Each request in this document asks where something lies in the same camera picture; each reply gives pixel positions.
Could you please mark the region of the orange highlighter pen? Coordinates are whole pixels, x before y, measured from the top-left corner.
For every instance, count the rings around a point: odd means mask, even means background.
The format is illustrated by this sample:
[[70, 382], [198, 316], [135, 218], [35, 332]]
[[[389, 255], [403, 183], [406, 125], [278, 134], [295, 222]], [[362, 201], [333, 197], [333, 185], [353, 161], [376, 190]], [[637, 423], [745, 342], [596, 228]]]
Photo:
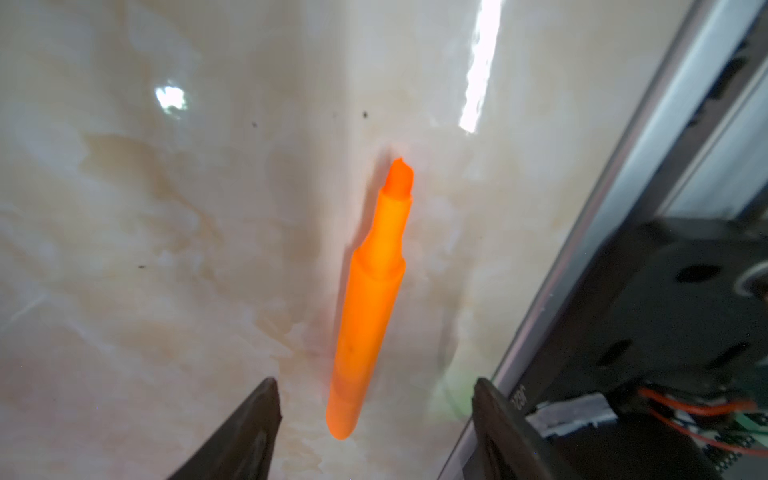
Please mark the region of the orange highlighter pen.
[[379, 190], [371, 228], [351, 256], [326, 423], [337, 440], [355, 430], [404, 278], [403, 238], [413, 169], [401, 158]]

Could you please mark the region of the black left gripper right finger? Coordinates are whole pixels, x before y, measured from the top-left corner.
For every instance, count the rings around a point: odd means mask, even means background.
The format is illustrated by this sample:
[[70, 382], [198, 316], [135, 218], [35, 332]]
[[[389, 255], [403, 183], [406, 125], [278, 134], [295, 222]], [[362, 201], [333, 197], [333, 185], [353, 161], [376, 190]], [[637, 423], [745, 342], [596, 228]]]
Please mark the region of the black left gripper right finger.
[[579, 477], [490, 380], [477, 380], [472, 407], [478, 451], [486, 479]]

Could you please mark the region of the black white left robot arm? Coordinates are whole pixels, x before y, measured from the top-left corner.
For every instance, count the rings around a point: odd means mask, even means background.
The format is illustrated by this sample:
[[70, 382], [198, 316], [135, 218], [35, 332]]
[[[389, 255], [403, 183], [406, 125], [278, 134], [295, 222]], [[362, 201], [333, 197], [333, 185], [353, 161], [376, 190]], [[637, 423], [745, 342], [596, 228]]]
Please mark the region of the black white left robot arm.
[[767, 239], [719, 220], [616, 235], [510, 391], [476, 384], [468, 479], [718, 479], [767, 407]]

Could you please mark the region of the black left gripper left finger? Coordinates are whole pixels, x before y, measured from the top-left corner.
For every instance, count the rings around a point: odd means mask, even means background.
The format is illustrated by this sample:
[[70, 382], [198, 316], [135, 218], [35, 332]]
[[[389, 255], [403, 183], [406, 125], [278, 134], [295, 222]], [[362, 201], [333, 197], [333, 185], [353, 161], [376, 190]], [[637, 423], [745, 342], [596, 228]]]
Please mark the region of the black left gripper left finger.
[[169, 479], [266, 479], [281, 420], [278, 383], [267, 377]]

